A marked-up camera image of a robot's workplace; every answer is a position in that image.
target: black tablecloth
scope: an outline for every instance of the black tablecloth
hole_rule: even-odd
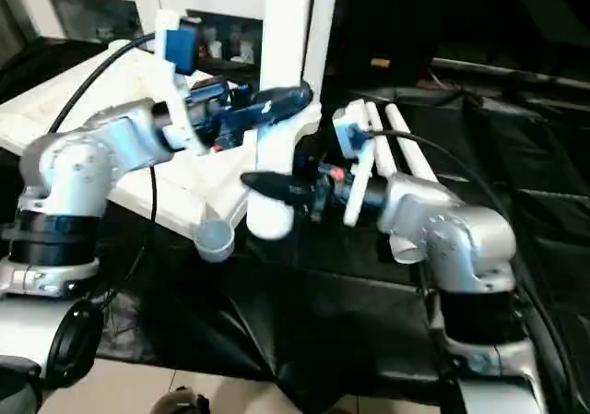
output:
[[[69,58],[73,65],[75,56]],[[40,82],[34,71],[29,75],[31,85]],[[414,133],[474,164],[509,205],[526,274],[565,336],[590,399],[585,114],[538,114],[462,97],[434,108],[425,93],[397,102]],[[329,126],[301,145],[330,153]],[[465,200],[480,201],[454,167],[426,153],[445,183]],[[22,186],[17,158],[4,152],[0,160],[0,216],[10,221]],[[340,222],[338,210],[320,225],[298,216],[291,235],[274,243],[256,240],[241,225],[234,256],[216,266],[202,262],[190,241],[158,227],[149,256],[105,313],[99,354],[274,381],[305,412],[346,393],[437,403],[439,363],[412,272],[386,255],[371,219],[355,229]],[[124,276],[147,224],[109,204],[97,249],[104,283]]]

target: white cup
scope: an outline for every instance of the white cup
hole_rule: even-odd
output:
[[[193,242],[203,260],[216,264],[227,260],[233,253],[235,232],[222,219],[207,220],[193,230]]]

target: red component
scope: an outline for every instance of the red component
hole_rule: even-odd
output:
[[[333,168],[332,170],[330,170],[330,176],[336,182],[342,182],[344,181],[344,170],[342,170],[341,168]]]

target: white plastic cup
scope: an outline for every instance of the white plastic cup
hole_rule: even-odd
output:
[[[193,231],[193,242],[203,260],[217,264],[227,260],[233,253],[235,232],[222,219],[208,220]]]

